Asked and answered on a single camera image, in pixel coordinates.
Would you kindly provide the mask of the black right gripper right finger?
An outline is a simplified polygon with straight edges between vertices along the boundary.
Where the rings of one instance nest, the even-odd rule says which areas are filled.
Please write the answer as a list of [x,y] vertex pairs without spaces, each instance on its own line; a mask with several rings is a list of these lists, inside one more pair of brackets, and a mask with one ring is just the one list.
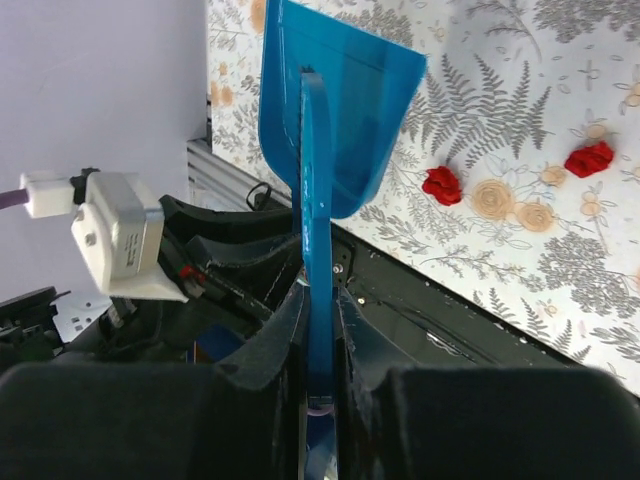
[[582,367],[420,366],[334,294],[342,479],[635,479],[639,406]]

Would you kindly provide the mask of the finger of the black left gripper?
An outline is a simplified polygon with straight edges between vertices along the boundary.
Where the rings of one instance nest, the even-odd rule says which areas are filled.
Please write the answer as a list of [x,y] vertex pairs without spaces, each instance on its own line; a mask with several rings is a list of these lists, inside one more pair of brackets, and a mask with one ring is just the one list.
[[197,207],[170,195],[160,198],[165,230],[180,248],[192,240],[211,240],[227,245],[274,241],[276,246],[300,249],[300,235],[293,232],[290,209],[267,211],[216,211]]
[[261,325],[280,306],[302,269],[301,238],[286,234],[242,244],[200,236],[187,244],[195,297],[184,305],[192,325]]

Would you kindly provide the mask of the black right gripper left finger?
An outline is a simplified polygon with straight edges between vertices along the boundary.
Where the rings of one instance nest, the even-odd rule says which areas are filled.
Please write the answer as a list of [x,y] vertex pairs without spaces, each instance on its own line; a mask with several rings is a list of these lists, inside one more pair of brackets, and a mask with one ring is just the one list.
[[1,379],[5,479],[300,479],[308,291],[214,364],[22,364]]

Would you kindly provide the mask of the blue hand brush black bristles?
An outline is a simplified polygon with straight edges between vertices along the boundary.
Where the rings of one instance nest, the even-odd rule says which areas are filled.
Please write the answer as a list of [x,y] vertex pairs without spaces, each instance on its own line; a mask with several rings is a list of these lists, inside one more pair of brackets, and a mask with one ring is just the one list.
[[331,203],[334,153],[327,91],[320,74],[301,75],[302,254],[309,283],[308,397],[312,415],[333,409],[334,335]]

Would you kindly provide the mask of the blue plastic dustpan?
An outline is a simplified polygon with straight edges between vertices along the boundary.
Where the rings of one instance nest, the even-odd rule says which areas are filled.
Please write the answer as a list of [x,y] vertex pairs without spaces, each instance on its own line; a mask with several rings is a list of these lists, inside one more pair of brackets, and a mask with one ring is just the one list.
[[293,1],[269,1],[258,133],[271,170],[313,219],[378,192],[424,55]]

